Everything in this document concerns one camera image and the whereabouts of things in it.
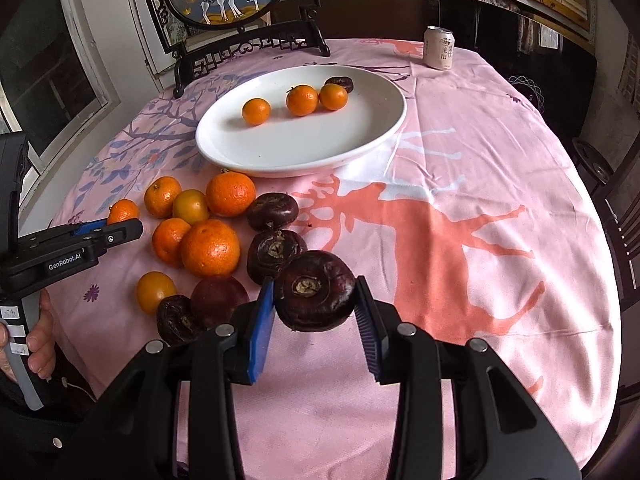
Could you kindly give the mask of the person's left hand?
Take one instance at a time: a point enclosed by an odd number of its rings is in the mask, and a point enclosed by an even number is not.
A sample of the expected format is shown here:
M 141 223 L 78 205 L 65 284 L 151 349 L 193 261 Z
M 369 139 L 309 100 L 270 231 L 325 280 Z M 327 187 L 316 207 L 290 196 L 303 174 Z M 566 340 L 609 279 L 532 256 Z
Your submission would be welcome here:
M 30 351 L 28 368 L 40 379 L 49 380 L 55 369 L 56 352 L 53 336 L 54 316 L 51 298 L 47 289 L 43 289 L 39 296 L 39 320 L 27 336 Z M 4 348 L 9 344 L 9 332 L 6 326 L 0 328 L 1 371 L 11 382 L 16 382 L 12 368 Z

